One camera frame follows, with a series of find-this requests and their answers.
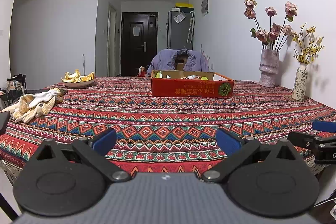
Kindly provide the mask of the patterned red tablecloth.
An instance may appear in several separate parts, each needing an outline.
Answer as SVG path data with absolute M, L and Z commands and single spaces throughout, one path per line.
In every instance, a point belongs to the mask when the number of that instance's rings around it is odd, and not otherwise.
M 238 81 L 228 98 L 154 97 L 144 77 L 101 77 L 69 90 L 49 115 L 9 123 L 1 157 L 18 173 L 44 139 L 68 144 L 113 128 L 117 143 L 107 158 L 127 172 L 202 173 L 225 158 L 215 141 L 221 127 L 274 144 L 291 131 L 315 134 L 316 119 L 334 121 L 335 110 L 311 98 L 295 101 L 281 86 Z

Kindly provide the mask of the purple puffer jacket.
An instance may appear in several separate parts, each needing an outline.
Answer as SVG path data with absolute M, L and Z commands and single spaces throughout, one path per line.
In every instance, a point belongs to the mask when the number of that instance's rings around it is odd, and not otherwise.
M 152 59 L 147 76 L 152 71 L 189 71 L 209 72 L 208 60 L 198 51 L 192 50 L 161 50 Z

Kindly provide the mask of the black entrance door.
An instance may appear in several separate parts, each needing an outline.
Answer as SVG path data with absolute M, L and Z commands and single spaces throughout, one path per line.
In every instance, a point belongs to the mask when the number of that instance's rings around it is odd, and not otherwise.
M 121 21 L 120 74 L 136 76 L 157 54 L 158 13 L 124 12 Z

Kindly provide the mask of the grey refrigerator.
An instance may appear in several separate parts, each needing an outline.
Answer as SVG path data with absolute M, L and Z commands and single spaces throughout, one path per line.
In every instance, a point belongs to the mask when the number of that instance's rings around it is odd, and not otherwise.
M 193 50 L 193 12 L 169 11 L 167 15 L 167 43 L 170 50 Z

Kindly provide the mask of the dried pink roses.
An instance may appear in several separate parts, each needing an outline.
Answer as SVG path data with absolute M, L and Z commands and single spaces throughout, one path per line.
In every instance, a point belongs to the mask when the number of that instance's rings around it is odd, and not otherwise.
M 297 5 L 287 1 L 284 5 L 285 17 L 282 24 L 277 24 L 274 17 L 277 11 L 274 7 L 265 8 L 265 13 L 268 17 L 268 28 L 263 28 L 256 16 L 256 0 L 244 1 L 245 11 L 244 16 L 254 21 L 255 26 L 250 29 L 251 37 L 257 39 L 264 50 L 272 50 L 279 52 L 284 44 L 294 35 L 292 23 L 294 17 L 297 16 Z

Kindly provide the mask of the yellow flower branches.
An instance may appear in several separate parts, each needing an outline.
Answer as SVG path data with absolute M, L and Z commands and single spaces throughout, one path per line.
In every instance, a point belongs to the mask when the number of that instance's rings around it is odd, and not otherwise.
M 300 64 L 312 64 L 318 57 L 321 50 L 323 36 L 315 36 L 316 26 L 306 28 L 306 23 L 300 26 L 299 32 L 294 32 L 292 42 L 294 42 L 294 58 Z

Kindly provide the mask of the red cardboard box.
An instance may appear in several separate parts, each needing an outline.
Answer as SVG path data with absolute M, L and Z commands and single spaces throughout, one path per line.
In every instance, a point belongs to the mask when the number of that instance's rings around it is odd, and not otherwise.
M 152 71 L 155 97 L 230 97 L 235 81 L 215 72 Z

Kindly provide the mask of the pink textured vase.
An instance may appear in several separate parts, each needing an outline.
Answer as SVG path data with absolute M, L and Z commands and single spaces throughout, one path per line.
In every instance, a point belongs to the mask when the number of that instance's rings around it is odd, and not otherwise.
M 264 87 L 275 87 L 278 75 L 279 53 L 274 50 L 262 49 L 259 70 L 261 72 L 259 84 Z

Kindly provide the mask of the cream work gloves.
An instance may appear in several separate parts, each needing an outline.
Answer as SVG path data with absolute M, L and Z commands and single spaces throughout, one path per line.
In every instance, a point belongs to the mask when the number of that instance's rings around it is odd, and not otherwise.
M 29 123 L 34 118 L 48 115 L 56 103 L 63 101 L 67 92 L 67 89 L 52 88 L 38 94 L 25 94 L 1 112 L 8 111 L 14 123 Z

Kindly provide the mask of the wooden chair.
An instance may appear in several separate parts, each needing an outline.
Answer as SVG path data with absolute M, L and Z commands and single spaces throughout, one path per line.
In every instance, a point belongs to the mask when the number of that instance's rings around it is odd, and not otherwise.
M 175 69 L 177 71 L 185 71 L 185 65 L 187 63 L 187 55 L 177 55 L 175 58 Z

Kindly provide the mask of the speckled white vase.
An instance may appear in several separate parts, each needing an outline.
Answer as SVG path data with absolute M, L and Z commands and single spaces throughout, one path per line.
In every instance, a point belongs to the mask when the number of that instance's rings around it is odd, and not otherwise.
M 292 98 L 297 101 L 303 101 L 306 93 L 308 71 L 307 65 L 301 63 L 296 71 Z

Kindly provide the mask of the wall picture frame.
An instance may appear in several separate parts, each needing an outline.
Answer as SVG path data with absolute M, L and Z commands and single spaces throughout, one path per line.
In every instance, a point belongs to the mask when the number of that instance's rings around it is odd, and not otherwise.
M 209 0 L 202 0 L 201 2 L 201 13 L 203 16 L 209 13 Z

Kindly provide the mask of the plate of orange peels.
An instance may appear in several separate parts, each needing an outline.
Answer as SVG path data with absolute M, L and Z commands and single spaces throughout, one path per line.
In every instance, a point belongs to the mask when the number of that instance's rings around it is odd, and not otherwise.
M 94 83 L 96 77 L 92 72 L 88 75 L 81 75 L 78 69 L 74 73 L 70 74 L 66 72 L 64 77 L 61 78 L 62 83 L 68 88 L 85 88 Z

